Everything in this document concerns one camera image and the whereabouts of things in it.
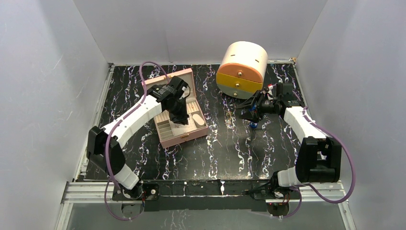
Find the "pink jewelry box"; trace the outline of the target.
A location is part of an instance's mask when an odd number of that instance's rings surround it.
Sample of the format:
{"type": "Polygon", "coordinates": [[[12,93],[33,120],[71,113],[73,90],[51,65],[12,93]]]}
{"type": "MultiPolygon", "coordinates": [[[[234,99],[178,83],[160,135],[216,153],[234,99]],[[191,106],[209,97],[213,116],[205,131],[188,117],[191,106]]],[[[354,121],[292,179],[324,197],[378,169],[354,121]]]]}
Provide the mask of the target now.
{"type": "Polygon", "coordinates": [[[209,130],[197,101],[192,69],[184,69],[168,76],[149,79],[146,81],[147,89],[163,93],[163,85],[168,80],[170,80],[169,85],[174,89],[176,88],[175,83],[179,83],[183,95],[172,103],[173,110],[165,110],[154,117],[163,148],[206,136],[209,130]]]}

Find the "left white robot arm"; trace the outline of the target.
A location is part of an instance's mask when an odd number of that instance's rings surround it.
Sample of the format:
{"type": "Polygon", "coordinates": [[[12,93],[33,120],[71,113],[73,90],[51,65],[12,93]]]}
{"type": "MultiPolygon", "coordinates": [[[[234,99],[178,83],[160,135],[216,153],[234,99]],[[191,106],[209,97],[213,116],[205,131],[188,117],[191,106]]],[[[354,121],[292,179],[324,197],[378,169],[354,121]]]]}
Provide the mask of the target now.
{"type": "Polygon", "coordinates": [[[138,199],[143,193],[139,177],[126,164],[123,147],[128,140],[152,118],[167,111],[175,124],[187,125],[186,99],[191,88],[178,76],[166,84],[147,87],[142,82],[144,96],[130,110],[111,123],[89,130],[86,157],[105,172],[118,189],[130,199],[138,199]]]}

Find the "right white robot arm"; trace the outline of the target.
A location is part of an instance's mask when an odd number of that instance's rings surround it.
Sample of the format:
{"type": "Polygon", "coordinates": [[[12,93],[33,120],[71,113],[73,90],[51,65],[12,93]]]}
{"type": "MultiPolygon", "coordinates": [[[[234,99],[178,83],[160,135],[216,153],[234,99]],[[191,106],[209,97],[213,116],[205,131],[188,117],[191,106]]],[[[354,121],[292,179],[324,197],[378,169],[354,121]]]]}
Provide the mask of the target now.
{"type": "Polygon", "coordinates": [[[293,91],[291,83],[277,83],[274,95],[269,90],[257,90],[236,108],[239,118],[254,127],[266,114],[276,114],[293,130],[300,141],[296,163],[287,170],[276,171],[270,180],[244,192],[283,198],[289,190],[310,183],[333,183],[340,177],[342,145],[315,127],[308,117],[305,104],[293,91]]]}

